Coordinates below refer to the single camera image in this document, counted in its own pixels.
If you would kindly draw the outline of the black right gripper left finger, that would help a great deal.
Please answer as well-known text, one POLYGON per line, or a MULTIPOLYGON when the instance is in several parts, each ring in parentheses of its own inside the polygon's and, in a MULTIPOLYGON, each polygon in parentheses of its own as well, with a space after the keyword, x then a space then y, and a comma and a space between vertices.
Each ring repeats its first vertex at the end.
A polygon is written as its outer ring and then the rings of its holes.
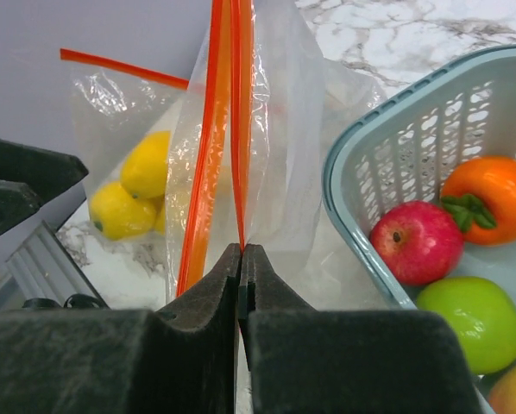
POLYGON ((240 265, 158 311, 0 311, 0 413, 234 412, 240 265))

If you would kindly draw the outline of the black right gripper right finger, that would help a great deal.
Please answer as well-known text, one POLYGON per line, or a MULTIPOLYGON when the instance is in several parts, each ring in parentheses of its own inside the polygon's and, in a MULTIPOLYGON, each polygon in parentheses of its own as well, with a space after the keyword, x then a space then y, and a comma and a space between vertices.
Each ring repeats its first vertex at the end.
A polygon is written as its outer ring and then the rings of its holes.
POLYGON ((315 310, 253 244, 238 296, 256 413, 481 411, 456 335, 434 313, 315 310))

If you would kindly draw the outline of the yellow apple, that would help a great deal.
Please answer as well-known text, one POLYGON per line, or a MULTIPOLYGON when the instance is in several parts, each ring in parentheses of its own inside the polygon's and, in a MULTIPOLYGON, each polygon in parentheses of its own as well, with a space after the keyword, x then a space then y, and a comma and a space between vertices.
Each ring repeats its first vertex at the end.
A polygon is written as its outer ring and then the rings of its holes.
POLYGON ((153 201, 133 198, 119 181, 99 188, 88 207, 95 228, 112 241, 146 234, 153 228, 157 215, 153 201))

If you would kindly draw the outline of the green lime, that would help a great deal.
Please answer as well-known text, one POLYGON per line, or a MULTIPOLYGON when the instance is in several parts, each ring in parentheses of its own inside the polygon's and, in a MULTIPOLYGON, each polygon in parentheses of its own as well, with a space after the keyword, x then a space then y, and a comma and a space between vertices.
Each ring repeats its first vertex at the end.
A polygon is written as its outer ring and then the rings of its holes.
POLYGON ((474 374, 497 373, 516 360, 516 305, 493 281, 440 279, 420 292, 416 305, 453 329, 474 374))

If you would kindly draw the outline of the clear zip top bag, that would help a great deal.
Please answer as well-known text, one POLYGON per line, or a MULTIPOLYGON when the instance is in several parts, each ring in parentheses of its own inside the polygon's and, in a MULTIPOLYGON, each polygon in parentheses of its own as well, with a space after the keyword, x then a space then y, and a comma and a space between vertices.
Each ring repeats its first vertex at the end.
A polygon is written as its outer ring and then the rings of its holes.
MULTIPOLYGON (((168 130, 170 140, 179 116, 187 80, 109 58, 60 49, 71 80, 71 117, 81 159, 89 173, 84 180, 88 203, 103 185, 120 181, 124 161, 141 140, 168 130)), ((106 242, 144 242, 146 234, 112 241, 90 219, 106 242)))
POLYGON ((344 308, 372 285, 321 202, 330 145, 384 99, 326 59, 292 1, 216 1, 168 154, 166 298, 231 243, 262 246, 310 304, 344 308))

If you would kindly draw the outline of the yellow lemon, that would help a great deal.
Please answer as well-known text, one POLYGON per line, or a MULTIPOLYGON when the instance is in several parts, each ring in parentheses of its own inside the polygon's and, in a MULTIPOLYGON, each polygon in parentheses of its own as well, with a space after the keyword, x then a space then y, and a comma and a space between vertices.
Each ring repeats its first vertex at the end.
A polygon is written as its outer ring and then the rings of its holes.
POLYGON ((120 181, 133 198, 156 198, 167 185, 168 130, 146 135, 123 163, 120 181))

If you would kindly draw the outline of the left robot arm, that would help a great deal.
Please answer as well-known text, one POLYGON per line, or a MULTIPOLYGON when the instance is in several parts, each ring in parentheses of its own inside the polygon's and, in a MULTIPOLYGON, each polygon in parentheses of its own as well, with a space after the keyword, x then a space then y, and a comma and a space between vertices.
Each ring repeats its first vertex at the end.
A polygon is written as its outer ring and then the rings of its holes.
POLYGON ((74 155, 0 139, 0 236, 87 175, 74 155))

